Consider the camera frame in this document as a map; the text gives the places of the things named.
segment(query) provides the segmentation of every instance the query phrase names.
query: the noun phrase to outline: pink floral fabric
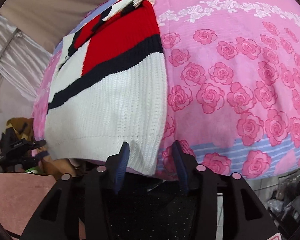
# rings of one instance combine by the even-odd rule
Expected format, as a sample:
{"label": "pink floral fabric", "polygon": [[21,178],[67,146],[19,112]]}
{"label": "pink floral fabric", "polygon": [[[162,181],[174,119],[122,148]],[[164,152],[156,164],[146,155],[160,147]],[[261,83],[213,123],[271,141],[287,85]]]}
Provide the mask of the pink floral fabric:
{"label": "pink floral fabric", "polygon": [[[172,143],[246,179],[300,167],[300,6],[295,0],[156,0],[168,77],[155,176],[178,179]],[[34,105],[44,137],[55,54]]]}

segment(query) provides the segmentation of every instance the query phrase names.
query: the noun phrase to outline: beige fabric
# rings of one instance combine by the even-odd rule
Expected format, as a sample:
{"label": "beige fabric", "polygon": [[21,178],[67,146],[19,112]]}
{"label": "beige fabric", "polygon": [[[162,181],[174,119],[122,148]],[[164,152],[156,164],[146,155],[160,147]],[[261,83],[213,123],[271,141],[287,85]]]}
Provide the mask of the beige fabric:
{"label": "beige fabric", "polygon": [[0,14],[49,52],[84,16],[108,0],[6,0]]}
{"label": "beige fabric", "polygon": [[[55,182],[53,176],[0,173],[2,226],[10,232],[21,235],[32,214]],[[81,221],[79,221],[79,236],[80,239],[86,237],[84,224]]]}

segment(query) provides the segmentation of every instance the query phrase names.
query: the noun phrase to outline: perforated black surface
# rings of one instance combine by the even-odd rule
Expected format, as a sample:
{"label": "perforated black surface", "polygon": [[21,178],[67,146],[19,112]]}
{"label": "perforated black surface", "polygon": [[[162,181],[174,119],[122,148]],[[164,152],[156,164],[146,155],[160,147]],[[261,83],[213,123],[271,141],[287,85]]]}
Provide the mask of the perforated black surface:
{"label": "perforated black surface", "polygon": [[147,193],[104,196],[115,236],[122,240],[186,240],[196,197],[179,194],[177,182],[164,182]]}

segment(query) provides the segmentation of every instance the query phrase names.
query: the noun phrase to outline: blue gripper pad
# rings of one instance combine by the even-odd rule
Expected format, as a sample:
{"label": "blue gripper pad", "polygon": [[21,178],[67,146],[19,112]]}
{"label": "blue gripper pad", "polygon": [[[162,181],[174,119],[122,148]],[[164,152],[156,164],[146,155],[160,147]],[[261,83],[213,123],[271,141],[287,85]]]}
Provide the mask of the blue gripper pad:
{"label": "blue gripper pad", "polygon": [[124,181],[124,175],[125,175],[127,165],[128,165],[129,156],[130,156],[129,143],[123,142],[120,152],[119,152],[119,162],[118,162],[118,166],[117,166],[116,173],[114,176],[113,190],[116,194],[122,188],[123,181]]}
{"label": "blue gripper pad", "polygon": [[180,189],[184,194],[187,195],[189,192],[188,173],[187,173],[186,166],[182,160],[181,154],[184,154],[181,145],[178,141],[175,141],[172,144],[172,157],[173,157],[174,165],[177,168]]}

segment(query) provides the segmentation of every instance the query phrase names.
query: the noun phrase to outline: red knit panel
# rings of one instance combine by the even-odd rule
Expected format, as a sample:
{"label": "red knit panel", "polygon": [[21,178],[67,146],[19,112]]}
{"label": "red knit panel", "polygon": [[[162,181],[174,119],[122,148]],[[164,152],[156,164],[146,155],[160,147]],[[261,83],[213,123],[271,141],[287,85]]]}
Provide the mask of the red knit panel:
{"label": "red knit panel", "polygon": [[93,18],[90,22],[88,22],[85,26],[81,28],[80,35],[79,37],[77,37],[74,43],[74,47],[76,49],[81,47],[86,42],[87,38],[93,34],[92,28],[101,20],[100,17],[101,14]]}
{"label": "red knit panel", "polygon": [[160,33],[152,5],[147,0],[132,12],[123,17],[118,14],[115,18],[106,21],[90,39],[82,75],[97,64],[133,48],[145,38]]}

